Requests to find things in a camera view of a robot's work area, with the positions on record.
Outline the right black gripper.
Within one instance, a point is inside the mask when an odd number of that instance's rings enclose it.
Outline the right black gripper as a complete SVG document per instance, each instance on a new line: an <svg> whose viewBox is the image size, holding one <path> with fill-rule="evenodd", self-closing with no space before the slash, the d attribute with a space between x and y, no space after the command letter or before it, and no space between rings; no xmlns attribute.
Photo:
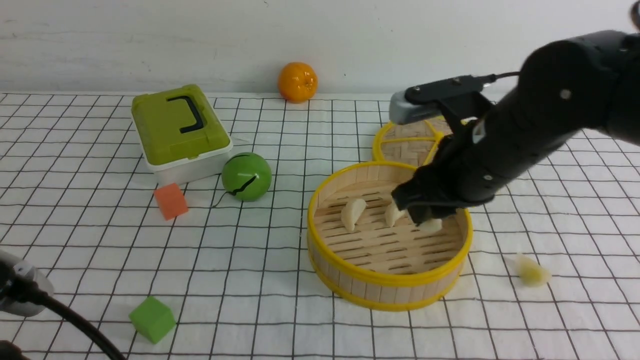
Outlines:
<svg viewBox="0 0 640 360"><path fill-rule="evenodd" d="M496 192L560 148L581 128L581 110L559 95L508 92L496 104L479 93L437 100L452 137L391 196L416 226L434 215L492 200Z"/></svg>

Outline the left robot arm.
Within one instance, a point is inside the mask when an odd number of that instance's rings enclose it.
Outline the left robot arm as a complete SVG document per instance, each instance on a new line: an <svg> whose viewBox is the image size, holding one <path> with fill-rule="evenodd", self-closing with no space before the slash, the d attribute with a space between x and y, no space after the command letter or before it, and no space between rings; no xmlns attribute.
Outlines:
<svg viewBox="0 0 640 360"><path fill-rule="evenodd" d="M34 296L54 294L54 286L45 274L29 262L7 251L0 251L0 310L18 317L39 315L46 306Z"/></svg>

